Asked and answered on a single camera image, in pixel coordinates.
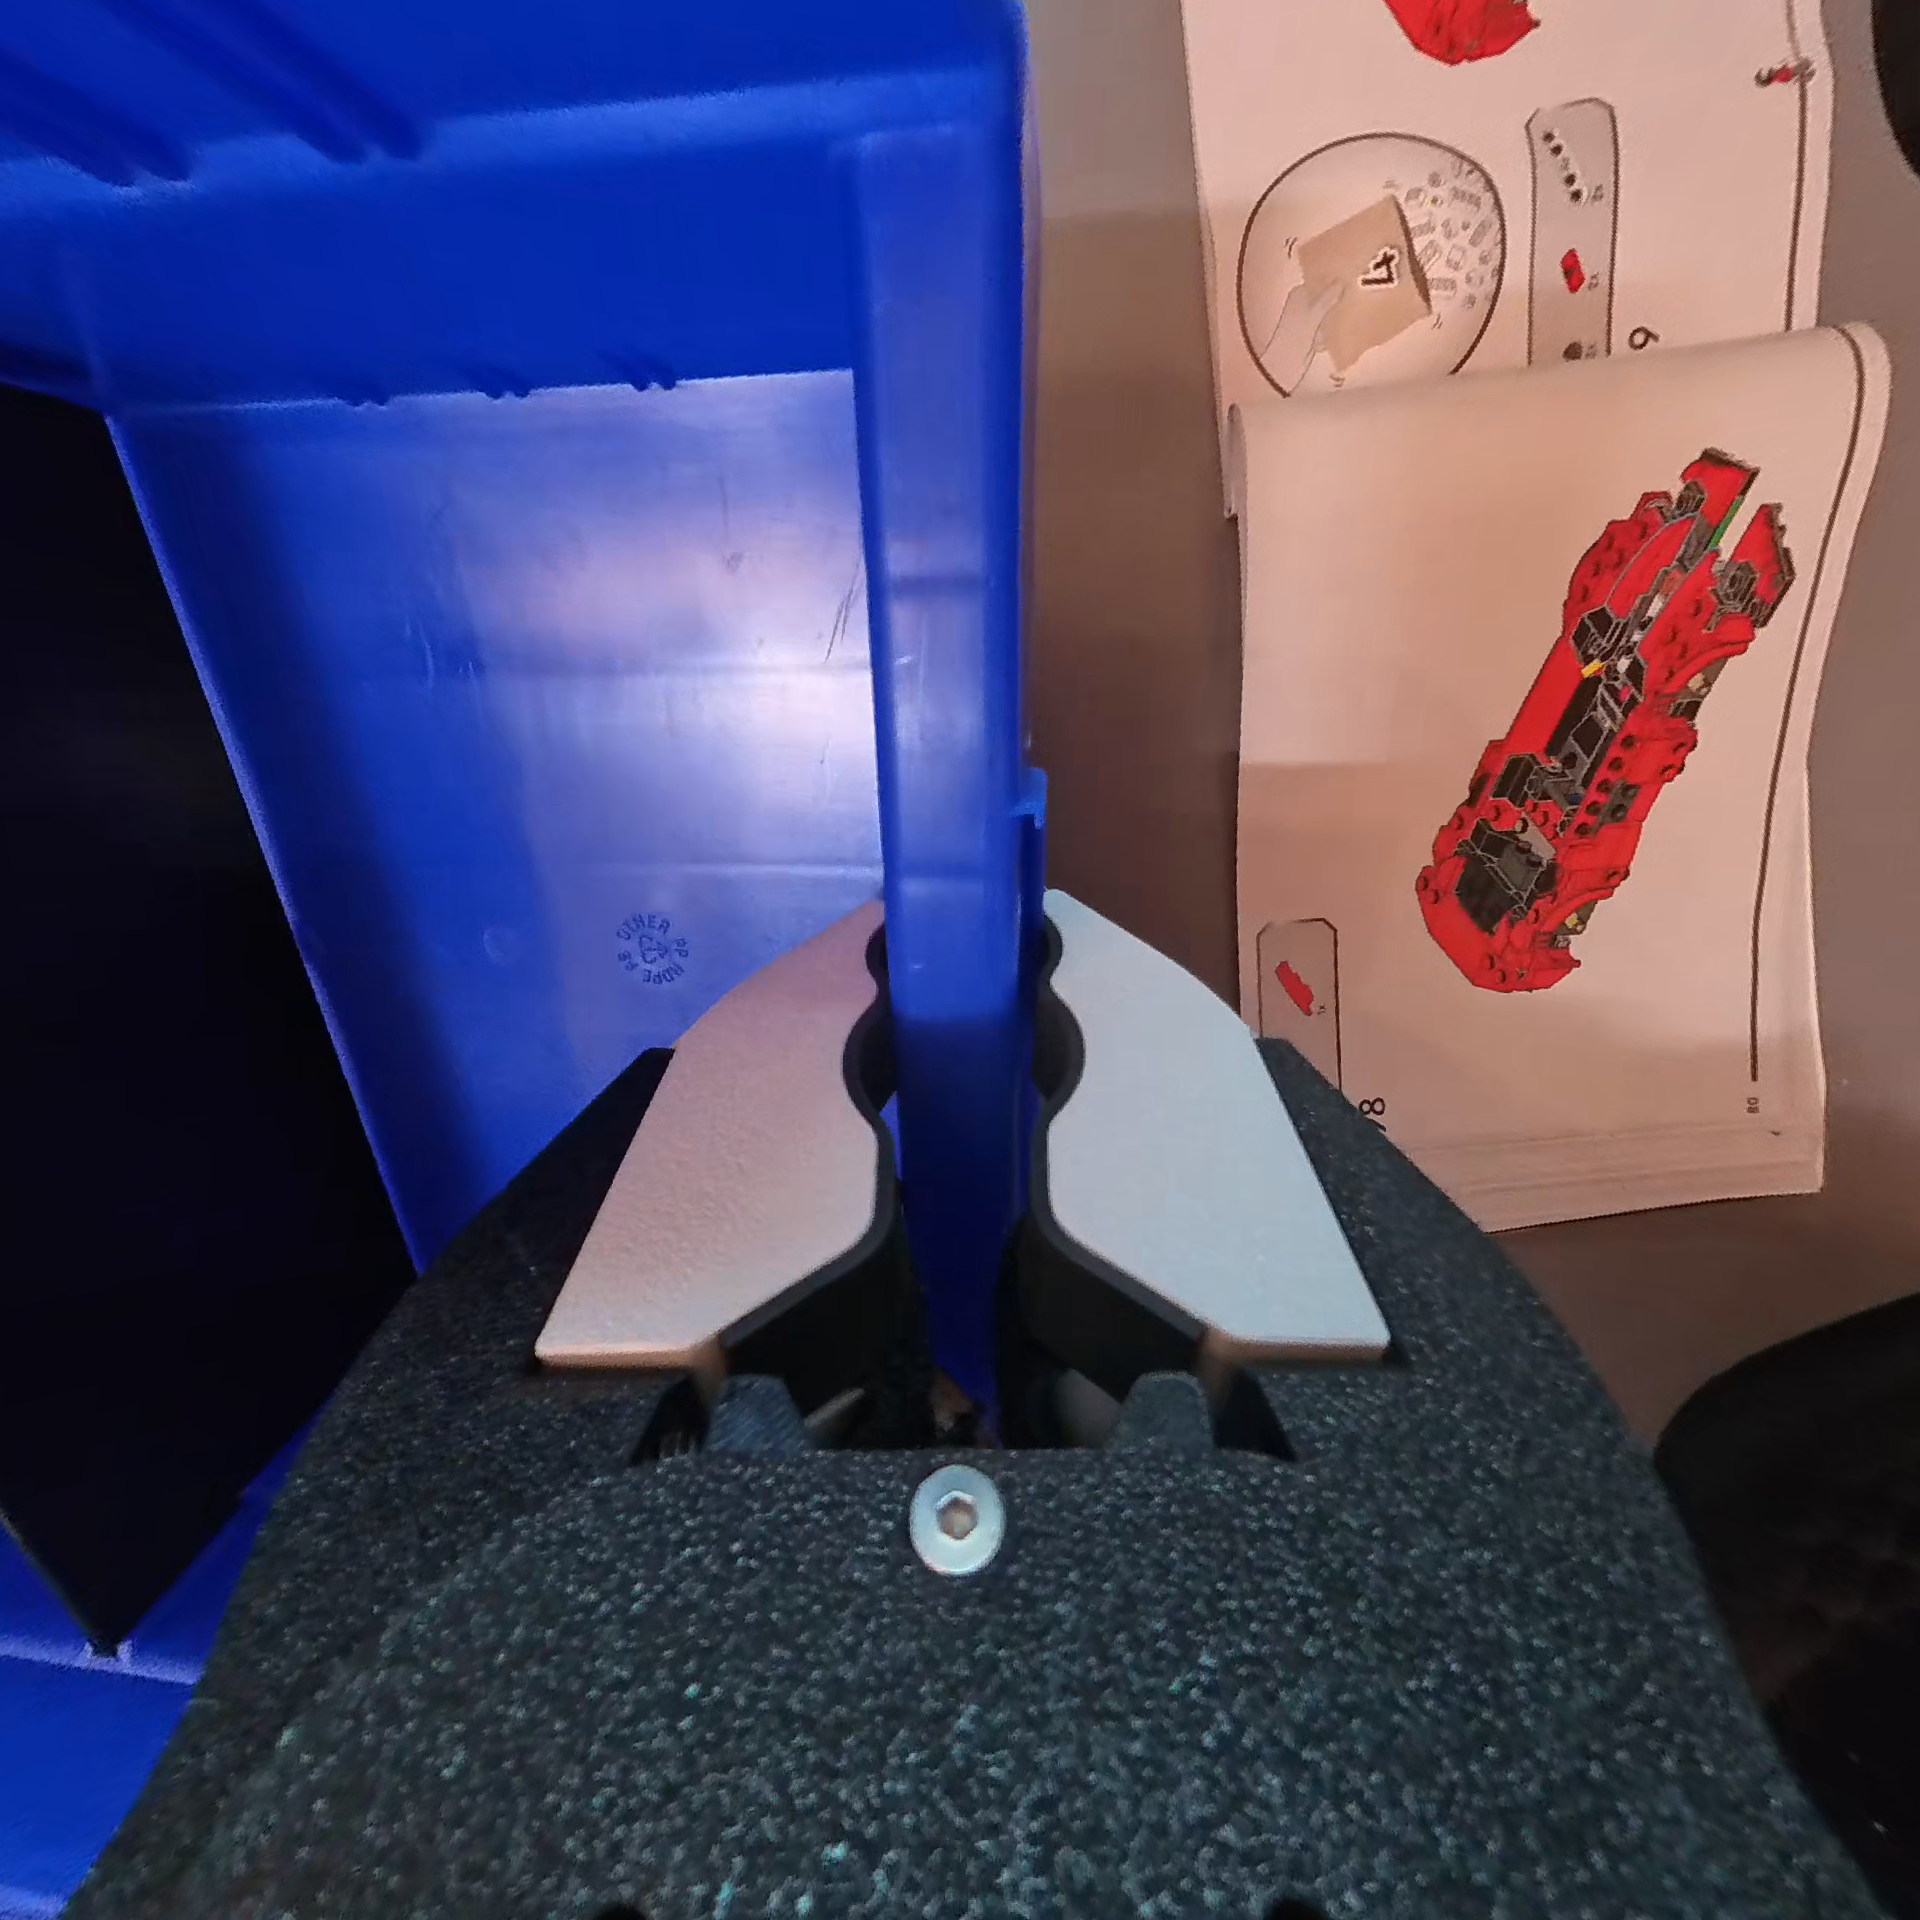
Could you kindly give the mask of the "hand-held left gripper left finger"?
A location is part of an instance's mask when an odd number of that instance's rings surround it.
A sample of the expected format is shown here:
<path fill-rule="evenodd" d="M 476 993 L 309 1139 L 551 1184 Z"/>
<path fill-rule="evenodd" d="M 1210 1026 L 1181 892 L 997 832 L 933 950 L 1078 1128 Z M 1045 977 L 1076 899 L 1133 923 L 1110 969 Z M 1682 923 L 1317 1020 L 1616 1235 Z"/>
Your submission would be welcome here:
<path fill-rule="evenodd" d="M 675 1045 L 534 1342 L 552 1371 L 768 1371 L 748 1342 L 883 1242 L 893 1173 L 847 1045 L 880 994 L 877 899 Z"/>

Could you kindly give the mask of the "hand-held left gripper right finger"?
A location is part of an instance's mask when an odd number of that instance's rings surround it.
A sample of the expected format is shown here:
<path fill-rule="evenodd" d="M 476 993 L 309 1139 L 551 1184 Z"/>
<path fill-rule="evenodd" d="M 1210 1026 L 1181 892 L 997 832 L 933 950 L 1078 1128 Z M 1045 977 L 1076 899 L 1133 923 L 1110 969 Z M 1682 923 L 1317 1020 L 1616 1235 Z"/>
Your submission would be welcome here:
<path fill-rule="evenodd" d="M 1018 1298 L 1068 1369 L 1373 1364 L 1386 1317 L 1258 1041 L 1159 949 L 1042 896 Z"/>

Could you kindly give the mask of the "blue plastic storage bin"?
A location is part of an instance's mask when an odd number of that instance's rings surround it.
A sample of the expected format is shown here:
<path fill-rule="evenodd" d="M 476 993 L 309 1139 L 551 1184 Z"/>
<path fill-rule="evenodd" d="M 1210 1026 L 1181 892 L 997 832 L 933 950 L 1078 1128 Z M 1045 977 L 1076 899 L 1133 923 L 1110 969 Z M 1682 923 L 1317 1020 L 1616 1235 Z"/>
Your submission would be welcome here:
<path fill-rule="evenodd" d="M 5 381 L 112 436 L 415 1259 L 880 896 L 991 1390 L 1026 65 L 1020 4 L 5 4 Z"/>

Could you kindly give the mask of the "brick car instruction booklet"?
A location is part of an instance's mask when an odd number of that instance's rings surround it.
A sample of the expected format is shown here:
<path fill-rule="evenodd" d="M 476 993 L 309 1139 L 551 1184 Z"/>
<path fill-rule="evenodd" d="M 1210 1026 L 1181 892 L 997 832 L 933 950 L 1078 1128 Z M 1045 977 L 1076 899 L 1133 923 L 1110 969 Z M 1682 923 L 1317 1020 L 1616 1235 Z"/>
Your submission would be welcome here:
<path fill-rule="evenodd" d="M 1239 1000 L 1480 1227 L 1814 1194 L 1826 4 L 1181 4 Z"/>

